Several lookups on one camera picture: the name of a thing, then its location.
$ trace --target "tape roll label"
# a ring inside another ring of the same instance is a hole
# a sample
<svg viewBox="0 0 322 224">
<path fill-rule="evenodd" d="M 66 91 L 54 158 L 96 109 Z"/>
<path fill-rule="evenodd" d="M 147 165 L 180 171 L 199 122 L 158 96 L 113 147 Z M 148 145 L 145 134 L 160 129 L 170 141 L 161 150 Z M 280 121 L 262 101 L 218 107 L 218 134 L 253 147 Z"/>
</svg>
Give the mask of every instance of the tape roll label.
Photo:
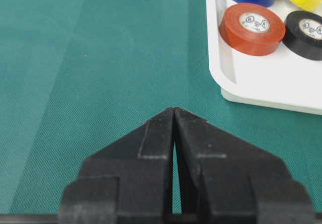
<svg viewBox="0 0 322 224">
<path fill-rule="evenodd" d="M 307 36 L 313 39 L 322 40 L 322 25 L 317 21 L 312 19 L 302 19 L 299 22 L 299 27 Z"/>
<path fill-rule="evenodd" d="M 262 15 L 255 13 L 244 13 L 239 18 L 240 24 L 254 33 L 265 33 L 270 29 L 270 23 Z"/>
</svg>

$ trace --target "white tray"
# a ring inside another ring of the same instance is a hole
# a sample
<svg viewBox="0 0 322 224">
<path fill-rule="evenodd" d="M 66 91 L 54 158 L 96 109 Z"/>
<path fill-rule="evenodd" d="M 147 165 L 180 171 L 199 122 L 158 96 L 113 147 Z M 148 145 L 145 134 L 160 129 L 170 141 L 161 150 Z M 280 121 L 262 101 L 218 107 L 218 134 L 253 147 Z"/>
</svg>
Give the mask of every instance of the white tray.
<svg viewBox="0 0 322 224">
<path fill-rule="evenodd" d="M 232 49 L 218 27 L 233 0 L 206 0 L 209 68 L 222 96 L 233 102 L 322 115 L 322 61 L 305 59 L 282 42 L 267 56 L 249 56 Z M 269 7 L 282 21 L 300 10 L 289 0 Z M 315 13 L 321 15 L 321 9 Z"/>
</svg>

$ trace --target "black electrical tape roll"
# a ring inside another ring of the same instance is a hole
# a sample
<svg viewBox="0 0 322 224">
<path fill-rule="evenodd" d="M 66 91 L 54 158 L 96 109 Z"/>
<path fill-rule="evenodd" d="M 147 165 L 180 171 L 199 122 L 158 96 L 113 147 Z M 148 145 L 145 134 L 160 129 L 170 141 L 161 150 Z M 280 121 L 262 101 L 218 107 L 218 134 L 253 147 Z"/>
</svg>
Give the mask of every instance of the black electrical tape roll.
<svg viewBox="0 0 322 224">
<path fill-rule="evenodd" d="M 283 43 L 294 53 L 322 60 L 322 17 L 306 11 L 290 13 L 285 21 Z"/>
</svg>

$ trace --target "green fabric surface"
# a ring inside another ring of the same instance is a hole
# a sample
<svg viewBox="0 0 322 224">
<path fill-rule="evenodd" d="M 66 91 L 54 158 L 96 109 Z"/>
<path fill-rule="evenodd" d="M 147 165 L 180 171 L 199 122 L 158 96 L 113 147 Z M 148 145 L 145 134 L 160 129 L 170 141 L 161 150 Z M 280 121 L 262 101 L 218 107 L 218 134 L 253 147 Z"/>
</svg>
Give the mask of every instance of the green fabric surface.
<svg viewBox="0 0 322 224">
<path fill-rule="evenodd" d="M 281 157 L 322 210 L 322 117 L 225 101 L 205 0 L 1 0 L 0 12 L 0 213 L 57 212 L 85 157 L 169 106 Z"/>
</svg>

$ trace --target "green tablecloth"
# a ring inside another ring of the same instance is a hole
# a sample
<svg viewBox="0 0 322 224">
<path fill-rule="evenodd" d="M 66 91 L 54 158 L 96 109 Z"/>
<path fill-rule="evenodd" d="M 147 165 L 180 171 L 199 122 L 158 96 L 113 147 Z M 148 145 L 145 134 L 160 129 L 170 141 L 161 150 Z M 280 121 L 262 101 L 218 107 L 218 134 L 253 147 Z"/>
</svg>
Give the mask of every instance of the green tablecloth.
<svg viewBox="0 0 322 224">
<path fill-rule="evenodd" d="M 322 210 L 322 117 L 225 101 L 205 0 L 1 0 L 0 56 L 2 213 L 57 212 L 85 157 L 168 106 L 282 157 Z"/>
</svg>

